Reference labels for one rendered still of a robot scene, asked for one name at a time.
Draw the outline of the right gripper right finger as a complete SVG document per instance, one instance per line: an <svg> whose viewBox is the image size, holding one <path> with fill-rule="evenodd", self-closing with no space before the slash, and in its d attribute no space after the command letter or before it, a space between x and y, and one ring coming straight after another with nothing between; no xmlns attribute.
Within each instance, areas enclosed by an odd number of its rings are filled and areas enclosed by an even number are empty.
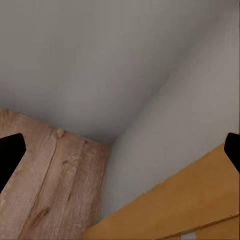
<svg viewBox="0 0 240 240"><path fill-rule="evenodd" d="M240 133L235 134L230 132L228 134L224 151L240 173Z"/></svg>

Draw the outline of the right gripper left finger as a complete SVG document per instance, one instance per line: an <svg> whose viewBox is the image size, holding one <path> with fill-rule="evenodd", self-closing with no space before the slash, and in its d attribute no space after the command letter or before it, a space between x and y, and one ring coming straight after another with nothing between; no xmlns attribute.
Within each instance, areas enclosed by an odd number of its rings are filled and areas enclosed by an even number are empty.
<svg viewBox="0 0 240 240"><path fill-rule="evenodd" d="M0 193L26 152L23 134L0 139Z"/></svg>

